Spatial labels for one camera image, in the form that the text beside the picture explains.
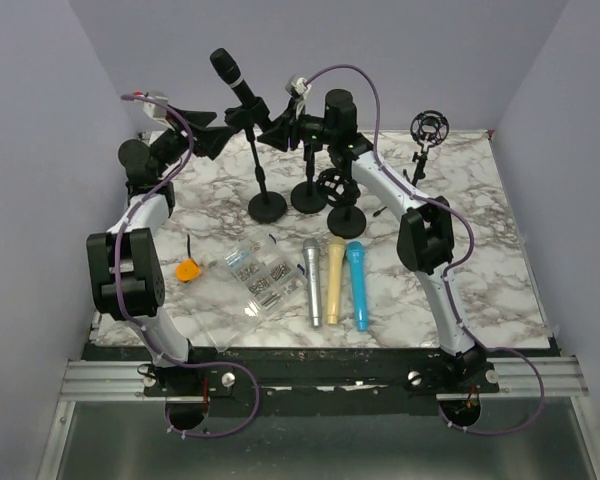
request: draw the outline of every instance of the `gray floor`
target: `gray floor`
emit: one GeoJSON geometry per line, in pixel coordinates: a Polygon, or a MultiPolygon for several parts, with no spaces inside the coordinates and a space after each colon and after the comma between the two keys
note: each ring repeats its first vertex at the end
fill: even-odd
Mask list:
{"type": "MultiPolygon", "coordinates": [[[[484,402],[478,424],[516,424],[536,400],[484,402]]],[[[593,479],[568,399],[549,401],[525,432],[479,438],[439,418],[406,415],[258,418],[219,440],[166,434],[163,407],[77,407],[59,478],[81,479],[593,479]]],[[[218,431],[235,419],[214,419],[218,431]]]]}

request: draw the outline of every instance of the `metal frame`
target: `metal frame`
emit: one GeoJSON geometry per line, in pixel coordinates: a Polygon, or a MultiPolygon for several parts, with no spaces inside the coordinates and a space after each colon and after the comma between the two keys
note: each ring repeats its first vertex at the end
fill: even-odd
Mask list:
{"type": "MultiPolygon", "coordinates": [[[[517,358],[490,358],[498,373],[500,391],[482,394],[483,398],[536,398],[538,383],[529,366],[517,358]]],[[[580,365],[574,357],[536,357],[531,361],[538,367],[545,383],[545,394],[551,398],[570,398],[577,425],[593,469],[600,480],[600,431],[588,398],[580,365]]],[[[57,478],[62,455],[69,438],[73,413],[77,402],[202,402],[201,397],[145,397],[144,377],[138,372],[145,362],[69,362],[65,370],[59,402],[53,418],[51,433],[45,448],[38,480],[57,478]]],[[[355,382],[351,389],[376,388],[355,382]]],[[[329,389],[329,386],[317,386],[329,389]]],[[[276,385],[267,389],[291,389],[276,385]]],[[[454,400],[466,395],[439,394],[438,400],[454,400]]]]}

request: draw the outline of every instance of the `table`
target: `table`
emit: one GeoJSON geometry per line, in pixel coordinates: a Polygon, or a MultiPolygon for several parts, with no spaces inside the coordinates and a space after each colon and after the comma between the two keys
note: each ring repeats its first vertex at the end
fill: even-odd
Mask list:
{"type": "MultiPolygon", "coordinates": [[[[413,172],[415,143],[406,132],[384,132],[379,150],[397,171],[413,172]]],[[[267,186],[288,201],[291,189],[304,180],[301,149],[281,153],[259,146],[267,173],[267,186]]],[[[547,330],[532,288],[514,220],[505,198],[486,132],[452,132],[429,155],[427,178],[418,187],[444,195],[474,228],[476,251],[456,272],[456,283],[474,332],[488,346],[547,348],[547,330]]],[[[326,152],[316,156],[316,172],[330,167],[326,152]]],[[[167,294],[165,308],[176,328],[194,346],[208,346],[187,304],[187,286],[175,278],[175,268],[186,258],[186,235],[192,238],[194,258],[203,252],[228,252],[245,236],[268,232],[280,248],[302,262],[304,239],[326,239],[329,207],[316,215],[304,215],[289,205],[276,224],[256,224],[247,214],[248,201],[258,192],[249,146],[240,135],[232,139],[215,161],[193,158],[175,180],[177,206],[155,236],[167,294]]],[[[424,292],[415,276],[400,263],[396,253],[398,222],[389,211],[372,213],[382,205],[361,187],[358,201],[367,216],[367,230],[358,239],[366,248],[369,331],[356,331],[352,319],[350,278],[343,270],[341,322],[338,326],[310,327],[306,297],[285,305],[280,315],[263,321],[251,333],[237,339],[247,347],[436,347],[437,334],[424,292]]],[[[454,221],[459,258],[467,248],[467,233],[454,221]]],[[[321,264],[326,280],[326,259],[321,264]]],[[[102,346],[141,345],[122,322],[103,316],[96,343],[102,346]]]]}

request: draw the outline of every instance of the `gold microphone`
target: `gold microphone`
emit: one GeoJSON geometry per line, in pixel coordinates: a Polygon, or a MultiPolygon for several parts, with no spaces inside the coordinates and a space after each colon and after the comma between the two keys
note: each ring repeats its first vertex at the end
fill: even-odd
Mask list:
{"type": "Polygon", "coordinates": [[[347,244],[340,237],[333,237],[327,245],[329,256],[329,285],[327,287],[327,325],[337,325],[340,317],[340,287],[342,285],[342,260],[347,244]]]}

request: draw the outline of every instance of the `blue microphone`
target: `blue microphone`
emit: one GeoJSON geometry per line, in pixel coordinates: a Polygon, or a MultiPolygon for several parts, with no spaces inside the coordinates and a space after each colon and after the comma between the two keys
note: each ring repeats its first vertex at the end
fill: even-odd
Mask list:
{"type": "Polygon", "coordinates": [[[366,332],[369,328],[369,312],[367,311],[367,292],[364,286],[364,247],[360,242],[351,242],[347,245],[347,261],[351,268],[351,289],[356,327],[359,332],[366,332]]]}

